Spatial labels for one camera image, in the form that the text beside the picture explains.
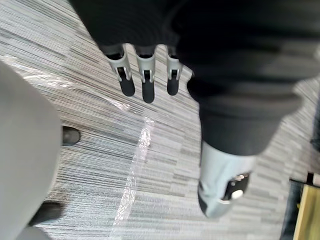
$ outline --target transparent plastic sheet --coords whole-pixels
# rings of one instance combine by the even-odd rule
[[[21,75],[27,82],[36,86],[43,86],[56,90],[82,90],[98,96],[104,100],[107,100],[121,111],[128,112],[130,105],[114,100],[103,93],[91,89],[88,86],[75,83],[58,76],[55,73],[42,71],[36,68],[28,67],[19,62],[17,57],[10,55],[0,55],[0,61],[5,62],[11,66],[16,73]],[[154,128],[154,121],[149,117],[143,117],[143,128],[140,132],[138,143],[134,152],[134,156],[131,160],[130,171],[128,173],[126,184],[123,189],[122,197],[119,207],[116,212],[116,216],[113,221],[112,229],[108,239],[118,239],[118,228],[124,227],[127,219],[129,218],[132,206],[135,202],[137,192],[137,177],[143,168],[148,148],[151,143],[151,133]]]
[[[103,93],[93,90],[88,86],[69,81],[55,73],[41,71],[33,67],[25,66],[21,64],[16,57],[4,55],[0,56],[0,60],[11,66],[16,73],[21,75],[28,83],[32,85],[58,90],[78,89],[105,99],[122,111],[128,111],[130,108],[129,104],[121,103],[117,100],[107,97]]]

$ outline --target black shoe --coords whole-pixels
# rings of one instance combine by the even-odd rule
[[[58,202],[44,202],[29,222],[29,226],[51,222],[61,217],[62,205]]]
[[[70,126],[63,126],[62,131],[62,146],[71,146],[79,142],[81,134],[78,129]]]

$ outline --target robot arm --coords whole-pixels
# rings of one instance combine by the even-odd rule
[[[124,50],[115,52],[113,46],[134,46],[146,103],[155,97],[157,44],[168,48],[170,95],[178,92],[182,64],[192,69],[187,88],[199,103],[202,132],[199,203],[207,217],[221,216],[246,191],[255,156],[268,146],[282,117],[301,105],[293,93],[295,83],[319,73],[314,54],[320,2],[70,2],[109,59],[125,95],[135,92],[130,64]]]

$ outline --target gray striped carpet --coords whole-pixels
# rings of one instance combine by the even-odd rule
[[[289,177],[319,172],[309,143],[319,82],[302,82],[299,112],[286,117],[258,157],[249,190],[228,215],[206,219],[198,206],[200,126],[184,69],[179,93],[166,93],[165,50],[156,52],[155,101],[125,97],[106,58],[66,0],[0,1],[0,56],[48,97],[63,123],[82,132],[61,150],[47,199],[63,217],[41,224],[54,240],[277,240]]]

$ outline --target yellow object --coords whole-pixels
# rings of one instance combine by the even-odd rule
[[[293,240],[320,240],[320,188],[303,187]]]

